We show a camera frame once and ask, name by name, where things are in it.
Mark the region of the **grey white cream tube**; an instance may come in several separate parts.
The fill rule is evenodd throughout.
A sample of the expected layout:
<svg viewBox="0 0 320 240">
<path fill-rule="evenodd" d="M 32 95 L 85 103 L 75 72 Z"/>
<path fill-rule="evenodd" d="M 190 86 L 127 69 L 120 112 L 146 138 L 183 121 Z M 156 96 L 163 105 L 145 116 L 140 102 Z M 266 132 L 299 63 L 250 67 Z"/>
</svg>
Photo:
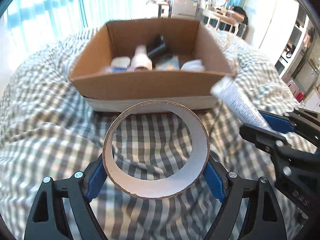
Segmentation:
<svg viewBox="0 0 320 240">
<path fill-rule="evenodd" d="M 247 95 L 235 83 L 233 78 L 224 76 L 210 89 L 210 93 L 220 99 L 244 124 L 257 126 L 268 131 L 271 127 Z"/>
</svg>

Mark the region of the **white plush toy blue star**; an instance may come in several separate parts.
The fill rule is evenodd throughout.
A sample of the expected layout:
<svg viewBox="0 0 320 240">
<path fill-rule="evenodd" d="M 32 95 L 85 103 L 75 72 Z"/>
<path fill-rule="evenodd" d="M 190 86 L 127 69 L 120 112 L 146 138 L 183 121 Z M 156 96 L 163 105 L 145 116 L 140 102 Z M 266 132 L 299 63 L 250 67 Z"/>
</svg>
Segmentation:
<svg viewBox="0 0 320 240">
<path fill-rule="evenodd" d="M 183 71 L 190 71 L 190 72 L 203 72 L 206 70 L 205 66 L 202 64 L 202 60 L 191 60 L 184 63 L 181 67 Z"/>
</svg>

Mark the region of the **white cylindrical bottle device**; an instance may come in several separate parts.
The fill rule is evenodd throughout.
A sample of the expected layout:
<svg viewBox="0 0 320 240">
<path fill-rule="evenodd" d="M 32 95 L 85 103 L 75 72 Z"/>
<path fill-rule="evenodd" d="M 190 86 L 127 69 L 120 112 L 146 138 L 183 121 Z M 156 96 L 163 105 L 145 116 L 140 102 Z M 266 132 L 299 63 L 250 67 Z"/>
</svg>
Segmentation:
<svg viewBox="0 0 320 240">
<path fill-rule="evenodd" d="M 135 55 L 131 60 L 131 70 L 137 71 L 152 71 L 152 61 L 147 55 L 146 45 L 138 45 L 135 50 Z"/>
</svg>

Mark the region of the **white shelf unit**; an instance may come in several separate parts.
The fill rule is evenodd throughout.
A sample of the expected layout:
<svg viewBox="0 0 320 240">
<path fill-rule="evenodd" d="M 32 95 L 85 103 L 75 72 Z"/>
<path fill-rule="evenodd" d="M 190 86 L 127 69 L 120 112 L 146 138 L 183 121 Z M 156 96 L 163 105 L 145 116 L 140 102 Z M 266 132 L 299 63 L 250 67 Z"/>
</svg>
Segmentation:
<svg viewBox="0 0 320 240">
<path fill-rule="evenodd" d="M 291 36 L 276 62 L 280 78 L 298 101 L 306 97 L 319 78 L 319 69 L 310 57 L 316 41 L 313 24 L 306 13 L 300 11 Z"/>
</svg>

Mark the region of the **checkered grey white duvet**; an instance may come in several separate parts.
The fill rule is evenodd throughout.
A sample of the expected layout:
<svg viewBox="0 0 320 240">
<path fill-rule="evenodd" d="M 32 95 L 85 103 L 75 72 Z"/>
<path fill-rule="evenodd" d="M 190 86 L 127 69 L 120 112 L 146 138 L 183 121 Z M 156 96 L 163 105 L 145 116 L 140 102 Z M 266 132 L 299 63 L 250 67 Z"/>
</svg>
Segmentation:
<svg viewBox="0 0 320 240">
<path fill-rule="evenodd" d="M 30 56 L 1 97 L 1 215 L 16 239 L 24 237 L 43 178 L 65 179 L 83 171 L 99 157 L 116 118 L 94 112 L 68 79 L 97 31 L 82 31 Z M 209 31 L 231 62 L 235 83 L 257 109 L 282 115 L 300 107 L 259 51 L 228 32 Z M 198 116 L 216 161 L 242 178 L 275 180 L 270 155 L 241 138 L 241 122 L 225 104 L 219 100 Z M 118 127 L 113 147 L 117 165 L 126 173 L 153 180 L 185 164 L 191 137 L 173 113 L 130 115 Z M 108 178 L 91 207 L 108 239 L 203 239 L 220 203 L 203 176 L 183 193 L 163 200 L 133 198 Z"/>
</svg>

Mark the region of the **light blue tissue pack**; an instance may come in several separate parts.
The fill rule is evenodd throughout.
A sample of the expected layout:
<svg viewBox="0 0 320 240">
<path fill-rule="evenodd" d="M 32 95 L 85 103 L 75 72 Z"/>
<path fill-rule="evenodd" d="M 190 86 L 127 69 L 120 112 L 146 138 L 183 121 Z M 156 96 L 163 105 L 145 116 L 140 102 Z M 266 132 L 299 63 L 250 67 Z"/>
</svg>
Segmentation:
<svg viewBox="0 0 320 240">
<path fill-rule="evenodd" d="M 158 63 L 155 64 L 155 70 L 180 70 L 179 58 L 177 55 L 173 55 L 172 57 L 168 57 L 166 59 L 162 59 Z"/>
</svg>

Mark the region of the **white vanity table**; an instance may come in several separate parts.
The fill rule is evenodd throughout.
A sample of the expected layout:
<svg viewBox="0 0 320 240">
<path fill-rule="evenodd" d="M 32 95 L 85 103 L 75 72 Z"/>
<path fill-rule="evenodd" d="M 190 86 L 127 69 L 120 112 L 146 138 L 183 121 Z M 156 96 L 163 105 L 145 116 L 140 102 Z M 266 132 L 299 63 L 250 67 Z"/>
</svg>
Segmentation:
<svg viewBox="0 0 320 240">
<path fill-rule="evenodd" d="M 220 23 L 224 23 L 225 25 L 229 25 L 229 33 L 232 32 L 234 28 L 233 34 L 236 35 L 239 31 L 239 25 L 244 21 L 245 17 L 244 15 L 235 12 L 233 10 L 209 10 L 209 9 L 200 9 L 200 14 L 207 18 L 205 21 L 205 24 L 210 24 L 211 20 L 216 21 L 215 30 L 219 28 Z"/>
</svg>

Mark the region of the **black item in box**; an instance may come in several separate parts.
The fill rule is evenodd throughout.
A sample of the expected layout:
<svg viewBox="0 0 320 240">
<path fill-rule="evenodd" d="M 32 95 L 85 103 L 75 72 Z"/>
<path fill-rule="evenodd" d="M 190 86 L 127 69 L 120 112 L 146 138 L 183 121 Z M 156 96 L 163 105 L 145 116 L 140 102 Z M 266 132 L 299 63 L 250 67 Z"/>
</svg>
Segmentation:
<svg viewBox="0 0 320 240">
<path fill-rule="evenodd" d="M 146 52 L 153 64 L 173 57 L 172 50 L 163 35 L 156 35 L 153 41 L 146 46 Z"/>
</svg>

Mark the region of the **silver mini fridge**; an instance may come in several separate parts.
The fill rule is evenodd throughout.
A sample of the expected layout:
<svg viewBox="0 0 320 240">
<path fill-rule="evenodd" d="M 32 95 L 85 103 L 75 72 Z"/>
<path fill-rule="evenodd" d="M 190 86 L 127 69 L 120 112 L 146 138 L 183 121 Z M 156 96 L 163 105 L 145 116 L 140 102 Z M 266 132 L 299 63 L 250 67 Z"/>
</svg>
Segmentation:
<svg viewBox="0 0 320 240">
<path fill-rule="evenodd" d="M 195 0 L 172 0 L 171 17 L 172 18 L 194 18 L 197 9 Z"/>
</svg>

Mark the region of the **brown cardboard box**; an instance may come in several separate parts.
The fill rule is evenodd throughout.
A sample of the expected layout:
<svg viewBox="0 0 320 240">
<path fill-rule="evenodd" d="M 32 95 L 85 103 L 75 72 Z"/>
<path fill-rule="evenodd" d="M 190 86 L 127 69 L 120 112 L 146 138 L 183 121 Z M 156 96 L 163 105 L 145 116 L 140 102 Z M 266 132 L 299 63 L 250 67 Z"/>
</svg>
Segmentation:
<svg viewBox="0 0 320 240">
<path fill-rule="evenodd" d="M 141 44 L 162 35 L 180 64 L 201 60 L 204 70 L 148 70 L 109 73 L 115 57 L 133 57 Z M 71 83 L 97 112 L 122 112 L 146 100 L 178 102 L 192 110 L 210 109 L 210 89 L 224 76 L 234 77 L 209 29 L 196 20 L 150 18 L 107 22 L 90 40 L 72 71 Z"/>
</svg>

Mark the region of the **blue curtains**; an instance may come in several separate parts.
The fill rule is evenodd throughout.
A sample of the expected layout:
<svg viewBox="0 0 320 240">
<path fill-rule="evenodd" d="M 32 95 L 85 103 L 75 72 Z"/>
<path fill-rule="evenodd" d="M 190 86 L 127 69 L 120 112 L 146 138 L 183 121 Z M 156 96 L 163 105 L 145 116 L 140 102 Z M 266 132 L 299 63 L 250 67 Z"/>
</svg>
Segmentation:
<svg viewBox="0 0 320 240">
<path fill-rule="evenodd" d="M 15 67 L 57 38 L 134 17 L 138 0 L 13 0 L 1 16 L 1 67 Z"/>
</svg>

